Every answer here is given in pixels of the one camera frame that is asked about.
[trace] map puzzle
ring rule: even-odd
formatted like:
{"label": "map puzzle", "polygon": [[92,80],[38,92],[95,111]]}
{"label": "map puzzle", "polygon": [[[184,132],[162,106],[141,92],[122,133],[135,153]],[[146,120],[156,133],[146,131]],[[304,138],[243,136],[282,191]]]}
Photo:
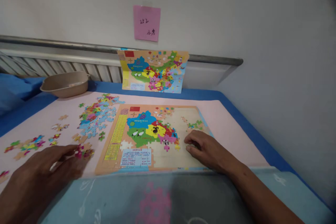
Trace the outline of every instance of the map puzzle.
{"label": "map puzzle", "polygon": [[210,130],[195,106],[121,104],[96,167],[96,174],[123,168],[174,170],[204,167],[186,151],[192,131]]}
{"label": "map puzzle", "polygon": [[186,51],[118,51],[126,90],[181,93]]}

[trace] bed frame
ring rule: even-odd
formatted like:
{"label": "bed frame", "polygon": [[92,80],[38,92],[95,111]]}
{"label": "bed frame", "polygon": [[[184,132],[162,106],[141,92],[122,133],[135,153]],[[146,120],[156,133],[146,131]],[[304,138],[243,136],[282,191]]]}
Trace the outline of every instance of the bed frame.
{"label": "bed frame", "polygon": [[[140,49],[0,35],[0,71],[25,77],[85,71],[94,81],[121,83],[117,50]],[[183,87],[216,89],[242,63],[239,58],[190,54]]]}

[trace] beige bowl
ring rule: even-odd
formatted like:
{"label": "beige bowl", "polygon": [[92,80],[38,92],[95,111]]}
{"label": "beige bowl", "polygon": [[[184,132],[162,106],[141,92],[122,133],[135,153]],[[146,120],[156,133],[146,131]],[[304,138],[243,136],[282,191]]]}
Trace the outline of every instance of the beige bowl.
{"label": "beige bowl", "polygon": [[52,93],[59,98],[79,95],[87,91],[89,76],[84,71],[49,76],[43,81],[40,90]]}

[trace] chinese flag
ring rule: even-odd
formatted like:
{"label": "chinese flag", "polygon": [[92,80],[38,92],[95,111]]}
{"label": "chinese flag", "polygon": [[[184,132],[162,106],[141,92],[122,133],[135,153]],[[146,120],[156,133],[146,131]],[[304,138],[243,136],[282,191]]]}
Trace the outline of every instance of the chinese flag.
{"label": "chinese flag", "polygon": [[133,51],[125,51],[125,56],[126,57],[134,57],[134,52]]}
{"label": "chinese flag", "polygon": [[139,112],[140,111],[140,107],[131,107],[129,110],[130,111],[137,111],[137,112]]}

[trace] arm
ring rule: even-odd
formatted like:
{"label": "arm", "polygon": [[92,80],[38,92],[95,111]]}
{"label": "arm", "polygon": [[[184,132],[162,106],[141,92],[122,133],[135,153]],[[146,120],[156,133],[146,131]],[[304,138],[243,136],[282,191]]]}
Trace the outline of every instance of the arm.
{"label": "arm", "polygon": [[216,139],[201,131],[193,130],[184,142],[195,146],[186,147],[194,158],[231,179],[257,223],[303,224],[246,165],[236,159]]}
{"label": "arm", "polygon": [[[54,197],[73,179],[82,175],[88,160],[65,156],[77,145],[52,146],[31,156],[9,179],[0,194],[0,220],[9,223],[37,223]],[[60,164],[50,170],[55,162]]]}

